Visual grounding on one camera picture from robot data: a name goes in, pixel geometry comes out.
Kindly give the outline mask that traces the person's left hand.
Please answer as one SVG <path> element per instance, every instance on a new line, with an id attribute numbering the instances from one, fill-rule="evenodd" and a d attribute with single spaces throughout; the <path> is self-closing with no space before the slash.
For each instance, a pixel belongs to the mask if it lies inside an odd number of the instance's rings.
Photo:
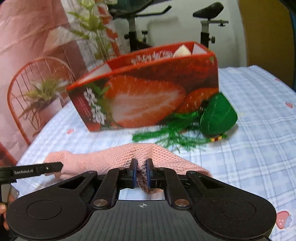
<path id="1" fill-rule="evenodd" d="M 19 191 L 15 189 L 14 186 L 11 187 L 10 193 L 9 193 L 9 197 L 8 197 L 8 204 L 5 203 L 1 203 L 0 206 L 0 212 L 1 212 L 1 216 L 4 218 L 4 223 L 3 223 L 3 227 L 5 230 L 9 230 L 9 226 L 8 223 L 6 221 L 6 210 L 7 207 L 10 203 L 14 202 L 19 196 Z"/>

